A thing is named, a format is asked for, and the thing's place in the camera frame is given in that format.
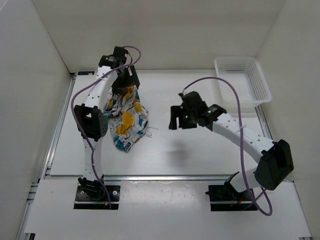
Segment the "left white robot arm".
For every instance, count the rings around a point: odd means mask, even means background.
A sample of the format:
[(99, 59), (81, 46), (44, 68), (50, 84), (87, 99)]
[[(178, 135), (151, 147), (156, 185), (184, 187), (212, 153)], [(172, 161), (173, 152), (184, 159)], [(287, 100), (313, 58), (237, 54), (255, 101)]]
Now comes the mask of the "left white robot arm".
[(131, 57), (129, 48), (128, 45), (116, 46), (112, 54), (103, 55), (96, 80), (78, 91), (70, 102), (84, 144), (84, 174), (78, 182), (93, 200), (100, 200), (107, 193), (101, 168), (102, 142), (108, 131), (108, 119), (103, 114), (107, 95), (140, 86), (135, 69), (137, 61), (127, 60)]

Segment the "white patterned printed shorts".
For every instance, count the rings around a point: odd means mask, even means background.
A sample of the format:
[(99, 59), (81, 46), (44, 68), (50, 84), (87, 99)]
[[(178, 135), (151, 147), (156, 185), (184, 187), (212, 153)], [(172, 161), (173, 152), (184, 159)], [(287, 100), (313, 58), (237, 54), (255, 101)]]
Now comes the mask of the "white patterned printed shorts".
[(115, 147), (128, 152), (142, 137), (152, 137), (149, 111), (141, 104), (138, 88), (133, 85), (119, 93), (110, 91), (103, 114), (108, 119)]

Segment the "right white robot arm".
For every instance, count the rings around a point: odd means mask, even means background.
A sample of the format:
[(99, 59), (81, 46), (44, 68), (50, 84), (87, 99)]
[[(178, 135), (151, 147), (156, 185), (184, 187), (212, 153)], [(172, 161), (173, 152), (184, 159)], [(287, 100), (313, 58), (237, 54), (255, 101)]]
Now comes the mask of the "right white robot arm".
[(238, 199), (247, 188), (275, 190), (294, 170), (291, 148), (281, 139), (273, 141), (241, 126), (217, 104), (207, 106), (196, 91), (181, 96), (182, 103), (170, 107), (170, 130), (205, 127), (238, 147), (243, 147), (257, 166), (234, 173), (224, 183), (224, 193), (230, 200)]

